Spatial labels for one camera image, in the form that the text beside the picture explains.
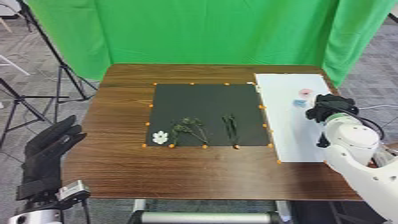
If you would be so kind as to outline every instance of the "tripod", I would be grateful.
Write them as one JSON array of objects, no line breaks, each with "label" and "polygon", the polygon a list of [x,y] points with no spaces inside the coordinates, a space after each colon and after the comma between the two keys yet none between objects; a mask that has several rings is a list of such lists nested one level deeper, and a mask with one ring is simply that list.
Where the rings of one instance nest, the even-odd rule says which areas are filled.
[{"label": "tripod", "polygon": [[[2,138],[0,138],[0,149],[2,149],[7,133],[10,131],[14,131],[18,128],[25,127],[26,125],[30,125],[37,121],[46,121],[51,124],[51,121],[48,120],[48,118],[44,116],[46,112],[48,112],[48,109],[49,109],[49,105],[51,105],[53,100],[57,98],[67,98],[67,96],[23,96],[23,95],[18,94],[18,92],[14,91],[12,87],[9,86],[9,84],[7,84],[7,82],[3,81],[2,78],[0,78],[0,85],[3,86],[3,88],[7,90],[5,94],[14,98],[10,113],[9,113],[9,119],[7,119],[7,122],[5,122],[5,128],[3,128]],[[44,108],[42,113],[37,111],[37,109],[33,108],[33,106],[26,102],[26,99],[49,99],[49,102],[46,104],[46,108]],[[18,105],[25,106],[26,110],[30,111],[30,113],[35,116],[35,119],[26,121],[23,124],[16,125],[14,127],[10,127]]]},{"label": "tripod", "polygon": [[[42,29],[41,29],[41,25],[39,25],[37,20],[35,20],[35,18],[33,18],[33,14],[32,14],[30,7],[28,7],[28,5],[25,4],[23,0],[18,0],[18,2],[19,2],[19,5],[21,5],[21,11],[23,11],[23,15],[25,15],[25,17],[26,17],[26,21],[32,23],[32,25],[33,25],[33,27],[35,27],[35,29],[37,29],[37,31],[39,31],[41,38],[42,38],[42,40],[44,40],[44,42],[46,42],[46,46],[48,46],[48,48],[49,48],[49,50],[51,50],[55,59],[57,59],[57,61],[58,61],[57,97],[55,97],[55,116],[53,116],[53,122],[57,123],[57,117],[58,117],[58,104],[62,104],[62,103],[65,103],[65,102],[71,102],[71,101],[80,101],[80,102],[81,102],[81,101],[89,100],[90,97],[92,97],[92,96],[87,96],[87,95],[85,95],[85,92],[83,92],[83,84],[81,84],[81,82],[89,85],[89,87],[90,87],[94,90],[97,90],[97,88],[96,88],[96,86],[90,84],[90,82],[89,82],[81,77],[78,77],[78,80],[80,80],[80,85],[78,85],[78,82],[76,82],[74,77],[73,77],[73,76],[76,76],[76,74],[74,74],[74,72],[73,72],[73,69],[71,69],[69,65],[65,64],[65,62],[64,62],[64,60],[62,60],[62,58],[60,58],[60,55],[58,55],[58,52],[57,52],[57,50],[55,50],[53,44],[51,44],[51,42],[49,42],[46,33],[44,33]],[[73,84],[73,86],[74,86],[74,88],[76,88],[76,91],[78,91],[78,94],[80,94],[80,99],[74,99],[74,100],[64,100],[64,101],[58,100],[60,98],[64,98],[64,97],[60,97],[62,72],[65,73],[65,76],[67,76],[67,78],[69,78],[69,80],[71,80],[71,84]]]}]

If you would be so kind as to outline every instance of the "green backdrop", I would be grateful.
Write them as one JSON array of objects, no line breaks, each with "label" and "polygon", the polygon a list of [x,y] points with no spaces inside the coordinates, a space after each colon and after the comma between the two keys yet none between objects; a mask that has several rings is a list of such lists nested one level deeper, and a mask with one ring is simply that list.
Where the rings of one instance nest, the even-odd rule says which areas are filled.
[{"label": "green backdrop", "polygon": [[396,0],[30,0],[78,75],[113,63],[318,65],[339,85]]}]

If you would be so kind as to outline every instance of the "metal pole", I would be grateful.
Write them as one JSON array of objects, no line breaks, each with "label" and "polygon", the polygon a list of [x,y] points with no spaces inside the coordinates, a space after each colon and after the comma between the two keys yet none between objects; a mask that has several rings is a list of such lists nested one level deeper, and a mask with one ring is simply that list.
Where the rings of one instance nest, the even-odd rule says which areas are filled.
[{"label": "metal pole", "polygon": [[9,65],[16,68],[16,70],[25,74],[30,75],[28,72],[21,69],[21,67],[12,63],[12,61],[0,55],[0,59],[9,63]]},{"label": "metal pole", "polygon": [[9,126],[10,126],[10,121],[12,121],[14,113],[16,113],[18,103],[19,103],[18,100],[14,100],[14,104],[12,104],[12,108],[10,108],[10,114],[9,114],[9,119],[7,119],[7,124],[5,124],[5,127],[3,127],[2,139],[0,139],[0,149],[3,147],[5,135],[9,133]]},{"label": "metal pole", "polygon": [[23,2],[23,0],[18,0],[18,2],[19,2],[19,4],[21,4],[21,9],[23,9],[23,12],[25,12],[25,14],[26,14],[26,18],[28,18],[28,20],[30,20],[30,22],[32,22],[32,24],[33,24],[33,27],[35,27],[35,29],[37,29],[37,31],[39,31],[41,38],[42,38],[42,40],[44,40],[46,46],[48,46],[49,51],[51,51],[51,53],[53,53],[53,56],[55,56],[55,58],[57,58],[60,68],[62,68],[64,71],[65,71],[67,78],[69,78],[71,83],[73,83],[73,86],[74,86],[74,88],[76,88],[76,90],[78,90],[78,94],[80,94],[80,96],[81,96],[81,101],[85,101],[85,100],[90,99],[90,98],[85,96],[83,91],[81,91],[81,89],[80,89],[80,87],[78,87],[78,83],[76,83],[76,80],[74,80],[74,78],[73,78],[73,74],[71,74],[71,68],[69,68],[69,66],[67,66],[67,64],[65,64],[65,62],[64,62],[64,60],[62,60],[62,58],[60,58],[58,52],[57,52],[57,50],[55,50],[55,47],[53,47],[53,44],[51,44],[51,41],[49,41],[49,38],[48,38],[46,33],[44,33],[42,29],[41,29],[41,25],[39,25],[39,22],[37,22],[37,20],[35,20],[35,17],[33,17],[33,13],[32,13],[30,7],[28,7],[26,3]]},{"label": "metal pole", "polygon": [[57,79],[57,99],[55,99],[55,111],[53,111],[53,123],[57,123],[58,120],[58,95],[60,95],[60,80],[62,80],[62,68],[58,67],[58,79]]},{"label": "metal pole", "polygon": [[144,212],[142,223],[279,224],[270,213]]},{"label": "metal pole", "polygon": [[138,210],[145,210],[145,199],[133,200],[133,212]]}]

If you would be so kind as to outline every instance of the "small twig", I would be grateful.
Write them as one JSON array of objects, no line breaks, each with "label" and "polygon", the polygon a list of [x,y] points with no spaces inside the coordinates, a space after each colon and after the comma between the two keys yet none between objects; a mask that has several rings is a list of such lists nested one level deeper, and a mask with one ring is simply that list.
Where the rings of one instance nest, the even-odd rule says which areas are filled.
[{"label": "small twig", "polygon": [[201,142],[208,144],[208,141],[199,137],[199,135],[193,132],[190,132],[190,134],[201,140]]},{"label": "small twig", "polygon": [[197,128],[197,130],[201,132],[204,142],[208,142],[208,138],[206,138],[206,135],[204,135],[204,130],[202,130],[202,128],[201,128],[201,126],[197,124],[195,124],[195,128]]}]

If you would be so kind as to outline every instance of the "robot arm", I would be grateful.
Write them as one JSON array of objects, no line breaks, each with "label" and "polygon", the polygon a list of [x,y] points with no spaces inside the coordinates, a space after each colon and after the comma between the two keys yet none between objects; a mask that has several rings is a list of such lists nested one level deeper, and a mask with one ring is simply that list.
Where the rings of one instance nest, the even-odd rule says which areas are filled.
[{"label": "robot arm", "polygon": [[376,213],[398,223],[398,159],[394,158],[378,168],[368,167],[380,145],[375,130],[364,126],[357,117],[337,111],[328,113],[323,121],[328,141],[327,165],[344,177]]}]

